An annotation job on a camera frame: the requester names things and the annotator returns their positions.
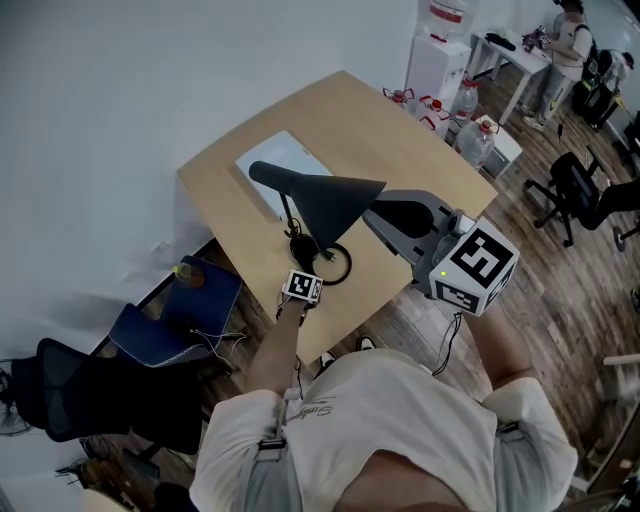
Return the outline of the black desk lamp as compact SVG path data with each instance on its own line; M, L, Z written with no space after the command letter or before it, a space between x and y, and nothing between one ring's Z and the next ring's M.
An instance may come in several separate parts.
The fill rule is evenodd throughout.
M345 273L326 284L344 282L351 273L352 258L338 240L373 205L386 183L302 174L264 161L250 165L249 177L279 193L288 226L285 235L300 269L314 274L318 256L332 260L333 252L338 251L346 260Z

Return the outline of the low white stand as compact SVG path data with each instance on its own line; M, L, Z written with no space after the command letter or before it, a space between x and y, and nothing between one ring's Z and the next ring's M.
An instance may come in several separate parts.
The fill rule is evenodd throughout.
M483 169L493 179L498 179L513 167L521 154L521 146L506 130L500 129L494 134L494 147L485 159Z

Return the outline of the person's white t-shirt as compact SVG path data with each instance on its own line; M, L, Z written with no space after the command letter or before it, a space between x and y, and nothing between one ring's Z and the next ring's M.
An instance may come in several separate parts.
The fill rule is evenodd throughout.
M378 451L407 458L479 512L551 512L577 465L536 379L476 401L408 356L373 349L334 362L294 414L268 390L217 404L190 488L199 512L232 511L244 460L277 433L292 458L303 512L332 512Z

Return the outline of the white flat box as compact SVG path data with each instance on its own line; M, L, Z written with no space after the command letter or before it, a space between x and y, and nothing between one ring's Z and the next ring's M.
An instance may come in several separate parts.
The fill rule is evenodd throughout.
M249 176L249 168L256 161L264 161L307 175L332 176L331 171L288 131L276 133L240 156L236 160L236 166L282 223L286 222L286 213L279 194L255 182Z

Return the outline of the black floor fan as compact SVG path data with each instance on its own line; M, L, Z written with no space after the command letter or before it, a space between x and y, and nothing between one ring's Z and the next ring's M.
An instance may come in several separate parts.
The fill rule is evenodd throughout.
M15 437L29 432L32 426L19 414L11 387L11 360L0 359L0 437Z

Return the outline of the white furniture bar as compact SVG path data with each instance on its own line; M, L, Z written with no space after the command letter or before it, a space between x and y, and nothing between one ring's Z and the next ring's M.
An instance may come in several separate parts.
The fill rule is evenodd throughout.
M629 376L622 369L622 379L618 380L617 398L634 400L640 396L640 353L619 356L607 356L602 360L605 367L623 368L633 366L635 370Z

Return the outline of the large water bottle red label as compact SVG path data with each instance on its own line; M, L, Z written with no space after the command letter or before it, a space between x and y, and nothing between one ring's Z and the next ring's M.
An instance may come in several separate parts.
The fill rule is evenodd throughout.
M476 0L430 0L429 35L441 42L461 39L475 16Z

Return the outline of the light wood table white legs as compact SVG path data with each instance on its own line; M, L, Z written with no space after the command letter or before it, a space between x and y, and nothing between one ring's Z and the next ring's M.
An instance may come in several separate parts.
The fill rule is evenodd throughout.
M332 173L421 189L477 217L495 189L442 139L379 92L337 72L274 104L211 144L179 172L187 194L235 269L268 312L295 266L283 224L237 167L270 136L290 132ZM301 327L296 357L311 363L407 286L409 265L363 223L342 237L350 276L325 288Z

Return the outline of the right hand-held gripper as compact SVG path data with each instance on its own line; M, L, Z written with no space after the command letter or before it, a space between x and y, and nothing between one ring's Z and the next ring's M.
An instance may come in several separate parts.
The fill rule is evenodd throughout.
M449 210L424 190L385 190L376 201L398 207L369 208L365 224L394 255L416 263L412 287L427 298L479 317L508 284L520 253L488 219Z

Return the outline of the black luggage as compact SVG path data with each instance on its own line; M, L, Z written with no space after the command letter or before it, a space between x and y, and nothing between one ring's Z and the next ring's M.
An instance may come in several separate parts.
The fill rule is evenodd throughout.
M617 107L614 98L615 94L606 86L580 81L573 88L571 108L583 116L594 130L599 130Z

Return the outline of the yellow drink bottle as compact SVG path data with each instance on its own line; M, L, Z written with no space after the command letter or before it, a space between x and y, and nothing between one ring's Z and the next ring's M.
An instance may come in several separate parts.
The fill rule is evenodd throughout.
M205 282L203 271L189 263L180 263L174 266L173 274L182 285L189 288L201 288Z

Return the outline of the person's right forearm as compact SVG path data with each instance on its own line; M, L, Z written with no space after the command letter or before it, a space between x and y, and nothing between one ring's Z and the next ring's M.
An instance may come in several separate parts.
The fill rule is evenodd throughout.
M494 303L481 316L464 313L463 317L493 391L535 376L527 344L499 304Z

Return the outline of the blue chair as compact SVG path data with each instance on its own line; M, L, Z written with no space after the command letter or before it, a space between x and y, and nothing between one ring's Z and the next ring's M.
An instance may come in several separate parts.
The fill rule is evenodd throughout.
M128 304L109 332L121 352L149 368L214 355L242 289L238 275L215 264L193 256L180 263L203 271L201 288L186 287L174 276L158 318Z

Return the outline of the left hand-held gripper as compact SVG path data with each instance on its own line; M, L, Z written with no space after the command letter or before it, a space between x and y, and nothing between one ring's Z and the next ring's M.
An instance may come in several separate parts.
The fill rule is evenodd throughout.
M284 296L317 304L320 300L323 280L313 274L299 270L290 270L282 287Z

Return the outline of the person's left forearm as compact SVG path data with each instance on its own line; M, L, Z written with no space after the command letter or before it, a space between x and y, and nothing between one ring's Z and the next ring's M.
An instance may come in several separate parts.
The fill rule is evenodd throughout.
M291 386L297 361L297 343L300 319L306 303L291 299L280 312L251 362L246 375L246 393L268 390L283 396Z

